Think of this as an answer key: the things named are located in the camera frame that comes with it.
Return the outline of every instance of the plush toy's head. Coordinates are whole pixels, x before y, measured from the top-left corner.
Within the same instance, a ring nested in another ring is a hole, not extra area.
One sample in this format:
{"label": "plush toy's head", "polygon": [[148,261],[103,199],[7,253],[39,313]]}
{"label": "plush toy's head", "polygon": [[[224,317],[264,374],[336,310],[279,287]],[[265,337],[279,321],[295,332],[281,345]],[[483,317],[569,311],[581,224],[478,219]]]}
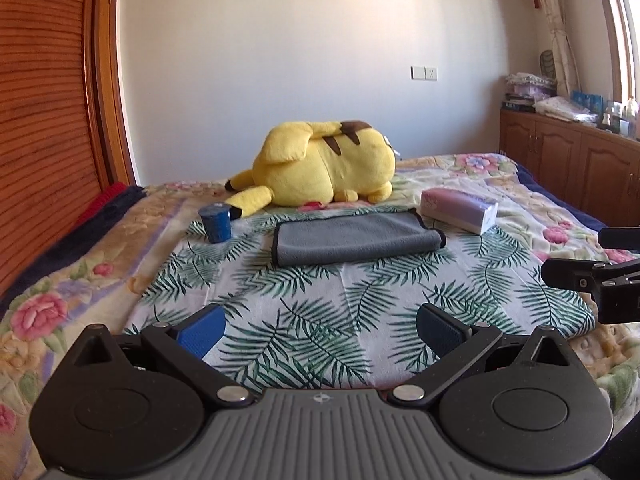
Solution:
{"label": "plush toy's head", "polygon": [[395,166],[386,137],[362,121],[283,123],[269,132],[253,169],[227,183],[246,189],[228,202],[243,216],[269,202],[380,202],[391,194]]}

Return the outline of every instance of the wooden cabinet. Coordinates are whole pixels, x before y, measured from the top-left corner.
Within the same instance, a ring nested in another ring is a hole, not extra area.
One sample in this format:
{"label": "wooden cabinet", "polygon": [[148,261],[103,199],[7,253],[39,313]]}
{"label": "wooden cabinet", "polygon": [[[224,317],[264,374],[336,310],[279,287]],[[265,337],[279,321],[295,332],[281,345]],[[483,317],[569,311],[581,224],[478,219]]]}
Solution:
{"label": "wooden cabinet", "polygon": [[580,132],[554,124],[536,123],[534,157],[529,171],[560,200],[567,201],[575,185],[580,157]]}
{"label": "wooden cabinet", "polygon": [[605,224],[640,224],[640,142],[503,110],[500,150],[554,196]]}
{"label": "wooden cabinet", "polygon": [[638,225],[640,152],[584,134],[572,202],[610,226]]}

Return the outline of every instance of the bed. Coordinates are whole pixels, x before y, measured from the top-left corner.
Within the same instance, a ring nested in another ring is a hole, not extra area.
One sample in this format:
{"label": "bed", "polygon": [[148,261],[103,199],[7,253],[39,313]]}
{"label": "bed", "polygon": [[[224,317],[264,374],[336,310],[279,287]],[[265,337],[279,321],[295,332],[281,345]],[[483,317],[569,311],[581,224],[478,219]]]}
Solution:
{"label": "bed", "polygon": [[[227,328],[204,360],[256,391],[385,388],[405,380],[436,358],[415,331],[425,301],[463,322],[485,320],[508,333],[552,324],[570,338],[609,399],[619,431],[638,410],[638,326],[598,325],[590,298],[543,285],[540,263],[550,256],[614,262],[634,256],[603,250],[598,221],[556,200],[501,155],[401,161],[392,183],[392,196],[377,206],[269,208],[235,221],[232,240],[218,246],[206,242],[197,210],[228,196],[223,182],[146,188],[86,254],[5,296],[0,478],[42,472],[29,412],[84,326],[98,322],[112,333],[137,333],[157,320],[179,322],[212,302],[225,309]],[[497,226],[477,237],[426,219],[446,232],[444,249],[342,266],[270,263],[277,222],[405,210],[432,186],[496,197]]]}

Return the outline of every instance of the curtain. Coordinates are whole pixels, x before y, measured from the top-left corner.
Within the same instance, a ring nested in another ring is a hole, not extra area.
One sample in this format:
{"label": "curtain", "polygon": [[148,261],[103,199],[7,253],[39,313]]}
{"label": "curtain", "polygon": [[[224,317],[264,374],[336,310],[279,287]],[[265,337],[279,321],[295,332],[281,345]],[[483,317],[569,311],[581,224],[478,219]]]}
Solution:
{"label": "curtain", "polygon": [[558,95],[571,97],[571,92],[578,89],[578,75],[574,56],[569,46],[564,27],[564,9],[562,0],[540,0],[549,27],[558,79]]}

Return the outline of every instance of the pink and purple tissue pack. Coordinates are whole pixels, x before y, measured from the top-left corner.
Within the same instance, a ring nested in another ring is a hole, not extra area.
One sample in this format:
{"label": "pink and purple tissue pack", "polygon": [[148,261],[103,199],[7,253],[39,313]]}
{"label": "pink and purple tissue pack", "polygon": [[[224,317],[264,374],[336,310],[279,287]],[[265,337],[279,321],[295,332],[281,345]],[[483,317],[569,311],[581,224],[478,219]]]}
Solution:
{"label": "pink and purple tissue pack", "polygon": [[477,235],[495,224],[498,201],[447,187],[422,192],[420,214]]}

